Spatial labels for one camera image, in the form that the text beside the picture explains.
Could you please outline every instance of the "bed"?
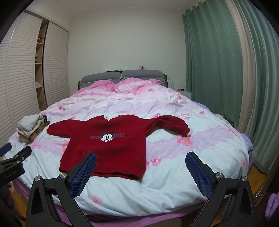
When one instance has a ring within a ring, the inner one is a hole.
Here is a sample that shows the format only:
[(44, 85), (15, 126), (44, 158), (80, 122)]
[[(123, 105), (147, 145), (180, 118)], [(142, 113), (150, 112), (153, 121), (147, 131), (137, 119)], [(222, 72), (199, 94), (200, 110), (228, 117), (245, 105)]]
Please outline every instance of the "bed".
[[(248, 146), (241, 134), (206, 107), (167, 88), (165, 76), (155, 71), (127, 70), (106, 74), (106, 78), (84, 77), (76, 93), (41, 113), (51, 123), (99, 115), (108, 119), (124, 114), (145, 119), (173, 115), (185, 120), (191, 129), (187, 138), (160, 128), (147, 137), (146, 171), (141, 180), (97, 176), (89, 179), (75, 200), (96, 227), (146, 226), (201, 208), (207, 198), (200, 194), (185, 166), (189, 151), (195, 151), (214, 172), (222, 172), (228, 178), (247, 175)], [(60, 159), (69, 139), (49, 135), (46, 130), (30, 144), (32, 154), (23, 162), (25, 174), (15, 181), (17, 191), (26, 197), (35, 176), (45, 179), (60, 174)], [(13, 148), (5, 158), (26, 146), (18, 141), (16, 133), (9, 142)], [(61, 207), (59, 213), (69, 224)]]

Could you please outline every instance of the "silver bolt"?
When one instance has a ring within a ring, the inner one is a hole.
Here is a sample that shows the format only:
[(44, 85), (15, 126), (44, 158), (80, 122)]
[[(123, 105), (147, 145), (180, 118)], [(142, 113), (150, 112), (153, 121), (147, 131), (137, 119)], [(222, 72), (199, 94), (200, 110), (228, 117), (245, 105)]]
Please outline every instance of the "silver bolt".
[(65, 178), (67, 176), (67, 173), (63, 172), (63, 173), (60, 173), (59, 175), (61, 178)]
[(39, 181), (40, 179), (41, 179), (41, 176), (36, 176), (36, 177), (34, 178), (35, 181)]
[(241, 179), (242, 179), (243, 181), (248, 181), (248, 178), (247, 178), (246, 176), (242, 176)]
[(223, 174), (221, 174), (220, 172), (216, 173), (216, 177), (217, 178), (222, 178), (223, 177)]

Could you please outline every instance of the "nightstand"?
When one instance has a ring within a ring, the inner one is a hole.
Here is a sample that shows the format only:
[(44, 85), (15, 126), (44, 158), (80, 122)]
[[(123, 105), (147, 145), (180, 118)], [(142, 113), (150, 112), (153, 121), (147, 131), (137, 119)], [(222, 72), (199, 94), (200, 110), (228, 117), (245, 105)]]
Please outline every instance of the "nightstand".
[(191, 92), (188, 92), (188, 91), (176, 91), (176, 92), (178, 92), (181, 95), (187, 97), (188, 99), (191, 99)]

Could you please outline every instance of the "white wall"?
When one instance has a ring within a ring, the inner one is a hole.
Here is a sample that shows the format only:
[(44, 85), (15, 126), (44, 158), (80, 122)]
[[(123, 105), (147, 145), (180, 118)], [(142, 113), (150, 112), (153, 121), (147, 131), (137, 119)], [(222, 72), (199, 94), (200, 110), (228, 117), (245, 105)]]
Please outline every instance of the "white wall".
[(52, 1), (35, 0), (26, 9), (70, 31), (71, 17), (67, 13), (59, 10), (57, 5), (53, 4)]
[(186, 49), (181, 15), (114, 11), (75, 19), (68, 49), (70, 93), (83, 76), (120, 68), (160, 70), (175, 88), (186, 85)]

